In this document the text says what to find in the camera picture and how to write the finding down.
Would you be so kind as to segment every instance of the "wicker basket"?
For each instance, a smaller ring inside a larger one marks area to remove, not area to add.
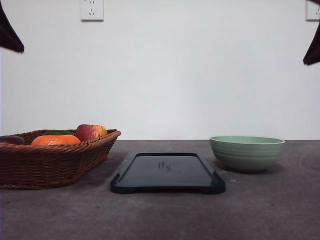
[[[79,144],[29,145],[46,131],[16,134],[25,139],[26,145],[0,145],[0,188],[39,190],[74,184],[106,160],[121,134],[113,129],[107,130],[107,136]]]

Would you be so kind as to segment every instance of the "countertop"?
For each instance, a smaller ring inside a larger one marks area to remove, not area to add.
[[[221,194],[110,192],[132,152],[196,152],[226,183]],[[0,189],[3,240],[318,240],[320,140],[288,140],[256,174],[224,169],[208,140],[117,140],[76,184]]]

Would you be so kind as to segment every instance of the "black tray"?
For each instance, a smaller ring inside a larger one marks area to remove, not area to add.
[[[125,162],[110,183],[119,194],[136,191],[201,191],[219,194],[225,182],[199,154],[193,152],[140,152]]]

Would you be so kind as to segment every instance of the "white wall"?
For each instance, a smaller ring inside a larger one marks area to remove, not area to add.
[[[1,49],[1,133],[102,124],[119,139],[320,139],[318,24],[304,0],[1,0],[25,53]]]

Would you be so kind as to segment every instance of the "mandarin orange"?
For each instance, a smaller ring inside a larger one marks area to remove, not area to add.
[[[80,140],[73,135],[42,135],[36,137],[31,145],[79,144]]]

